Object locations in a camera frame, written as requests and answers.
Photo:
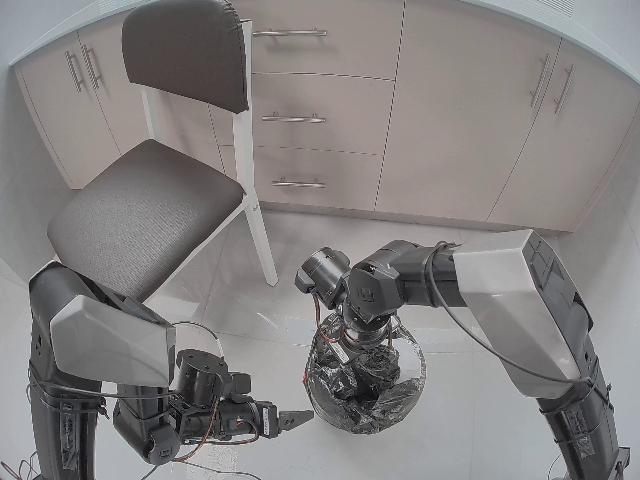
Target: white chair frame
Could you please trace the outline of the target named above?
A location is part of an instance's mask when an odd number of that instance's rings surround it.
[[[213,238],[220,233],[228,224],[236,218],[240,212],[244,212],[249,222],[249,229],[253,237],[255,248],[258,251],[260,265],[264,272],[264,277],[268,284],[275,286],[278,282],[276,267],[271,256],[271,248],[267,238],[267,231],[264,228],[262,220],[262,212],[260,203],[255,192],[253,181],[253,123],[252,123],[252,84],[251,84],[251,20],[242,20],[242,31],[244,36],[244,58],[246,75],[246,93],[249,103],[249,110],[245,110],[240,114],[233,114],[234,120],[234,149],[236,153],[236,172],[237,181],[244,189],[244,197],[240,205],[227,217],[213,233],[194,249],[187,259],[169,276],[162,286],[158,288],[147,301],[151,300],[158,291],[160,291],[171,279],[173,279],[180,270],[191,261]],[[156,89],[151,87],[142,87],[142,100],[145,107],[145,116],[147,118],[147,126],[149,135],[152,139],[162,143],[162,135],[158,121],[156,107]]]

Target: chair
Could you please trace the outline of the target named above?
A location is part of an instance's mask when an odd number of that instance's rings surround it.
[[[149,300],[244,211],[267,283],[278,281],[253,184],[251,21],[227,0],[156,0],[122,26],[122,55],[151,139],[125,153],[49,223],[62,263]],[[155,89],[233,112],[237,182],[161,142]]]

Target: cabinet handle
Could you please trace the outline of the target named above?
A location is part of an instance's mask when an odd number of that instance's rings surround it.
[[[566,94],[569,91],[569,85],[571,85],[571,80],[573,80],[573,74],[575,73],[575,64],[571,64],[571,69],[564,68],[564,70],[567,73],[569,73],[569,76],[567,76],[566,82],[564,83],[564,89],[562,89],[562,94],[560,94],[560,99],[554,100],[556,102],[556,115],[559,115],[560,110],[562,110],[564,99],[566,98]]]
[[[86,69],[89,71],[89,78],[91,78],[91,85],[93,85],[94,89],[100,89],[100,85],[98,85],[98,80],[102,78],[101,75],[96,76],[95,71],[93,69],[93,64],[91,64],[91,58],[89,57],[89,53],[93,51],[93,48],[87,48],[86,44],[82,45],[82,57],[84,58],[84,64],[86,64]]]
[[[318,114],[314,112],[312,117],[287,117],[280,116],[277,112],[274,112],[272,116],[262,116],[263,121],[283,121],[287,123],[326,123],[324,117],[318,117]]]
[[[65,52],[65,56],[67,57],[67,64],[69,64],[69,71],[71,71],[71,77],[74,79],[74,85],[76,86],[76,91],[82,92],[82,87],[80,87],[80,84],[84,83],[84,79],[80,78],[80,80],[78,80],[78,76],[76,75],[76,68],[74,68],[73,62],[71,62],[71,59],[73,59],[76,56],[76,54],[75,53],[69,54],[69,50],[67,50]]]
[[[545,83],[545,77],[547,76],[547,71],[549,69],[549,64],[551,64],[551,55],[547,54],[546,59],[540,59],[542,63],[545,65],[542,68],[542,73],[540,73],[540,79],[538,80],[538,85],[536,86],[535,91],[531,91],[531,95],[533,99],[531,100],[531,106],[535,107],[536,103],[538,103],[538,96],[540,96],[540,91],[542,91],[542,85]]]
[[[311,30],[267,30],[253,33],[253,37],[273,37],[273,36],[326,36],[326,30],[318,30],[313,27]]]
[[[272,181],[271,184],[274,187],[310,187],[310,188],[324,188],[324,183],[318,183],[318,178],[313,183],[305,183],[304,181],[285,181],[284,176],[280,178],[280,181]]]

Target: chair backrest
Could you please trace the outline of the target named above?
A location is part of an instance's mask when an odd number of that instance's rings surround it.
[[[155,0],[122,25],[122,56],[132,83],[249,110],[242,25],[228,0]]]

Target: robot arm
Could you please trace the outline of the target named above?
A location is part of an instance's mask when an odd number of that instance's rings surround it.
[[[324,248],[298,270],[296,286],[341,316],[342,329],[328,337],[343,364],[379,345],[404,304],[468,307],[516,388],[536,398],[568,478],[622,480],[629,450],[618,446],[588,334],[593,322],[553,249],[532,230],[462,246],[396,240],[352,268],[345,254]]]
[[[251,378],[229,372],[205,351],[177,354],[175,327],[139,302],[52,262],[29,283],[31,418],[41,475],[36,480],[93,480],[95,428],[106,416],[103,381],[117,384],[113,424],[152,465],[181,445],[254,434],[277,437],[313,418],[280,412],[249,393]]]

